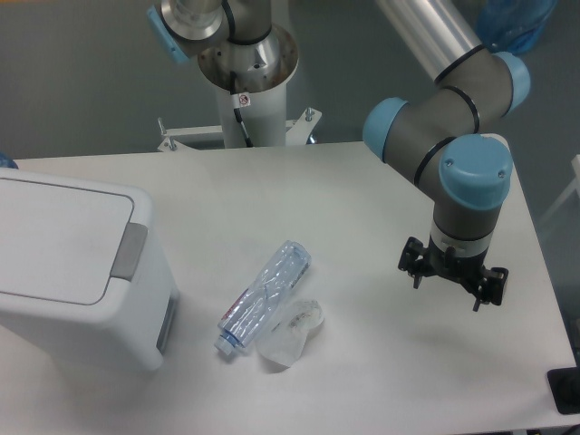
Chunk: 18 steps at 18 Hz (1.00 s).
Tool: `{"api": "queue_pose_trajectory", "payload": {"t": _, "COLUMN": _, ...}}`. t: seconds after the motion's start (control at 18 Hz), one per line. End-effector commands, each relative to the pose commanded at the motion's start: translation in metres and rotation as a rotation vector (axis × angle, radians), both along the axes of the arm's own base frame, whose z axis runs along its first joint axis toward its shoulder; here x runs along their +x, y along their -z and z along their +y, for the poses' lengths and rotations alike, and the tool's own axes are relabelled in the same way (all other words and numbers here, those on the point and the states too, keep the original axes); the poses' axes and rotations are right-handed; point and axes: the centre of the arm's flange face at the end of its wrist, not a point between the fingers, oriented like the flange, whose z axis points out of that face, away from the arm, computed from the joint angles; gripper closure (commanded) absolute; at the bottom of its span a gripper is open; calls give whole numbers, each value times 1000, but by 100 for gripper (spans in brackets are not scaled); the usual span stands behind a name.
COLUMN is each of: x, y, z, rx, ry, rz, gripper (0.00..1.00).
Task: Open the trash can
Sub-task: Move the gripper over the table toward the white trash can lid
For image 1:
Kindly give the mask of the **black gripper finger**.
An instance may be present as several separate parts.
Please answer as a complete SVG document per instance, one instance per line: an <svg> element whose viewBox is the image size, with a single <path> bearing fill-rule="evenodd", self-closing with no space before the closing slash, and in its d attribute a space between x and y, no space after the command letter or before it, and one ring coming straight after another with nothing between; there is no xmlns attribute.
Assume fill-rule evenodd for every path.
<svg viewBox="0 0 580 435"><path fill-rule="evenodd" d="M500 306L508 281L508 270L504 267L482 267L474 277L467 280L466 290L475 297L473 311L482 305Z"/></svg>
<svg viewBox="0 0 580 435"><path fill-rule="evenodd" d="M416 237L409 237L404 244L398 268L413 280L413 288L418 289L425 276L426 247Z"/></svg>

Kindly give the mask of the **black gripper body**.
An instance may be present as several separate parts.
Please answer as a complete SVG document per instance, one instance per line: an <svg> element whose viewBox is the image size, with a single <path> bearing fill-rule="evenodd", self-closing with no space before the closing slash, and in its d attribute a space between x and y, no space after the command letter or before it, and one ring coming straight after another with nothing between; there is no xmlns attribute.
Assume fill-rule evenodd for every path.
<svg viewBox="0 0 580 435"><path fill-rule="evenodd" d="M419 276L439 276L461 285L478 285L483 279L481 270L487 250L476 256L458 256L454 248L440 250L429 243L419 261Z"/></svg>

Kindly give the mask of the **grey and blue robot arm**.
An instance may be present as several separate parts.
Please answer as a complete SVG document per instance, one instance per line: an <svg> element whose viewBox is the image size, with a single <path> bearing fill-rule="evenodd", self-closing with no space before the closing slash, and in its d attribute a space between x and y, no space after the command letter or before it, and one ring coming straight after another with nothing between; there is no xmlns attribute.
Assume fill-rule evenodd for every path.
<svg viewBox="0 0 580 435"><path fill-rule="evenodd" d="M513 160L482 129L513 111L530 87L525 64L491 53L449 1L382 1L381 11L436 85L426 101L390 98L362 128L366 146L434 203L430 238L410 238L399 268L415 283L439 276L461 285L476 305L500 305L508 271L484 261L510 188ZM272 20L267 1L161 1L147 18L176 63L191 59L217 89L229 148L290 141L283 91L295 72L293 37Z"/></svg>

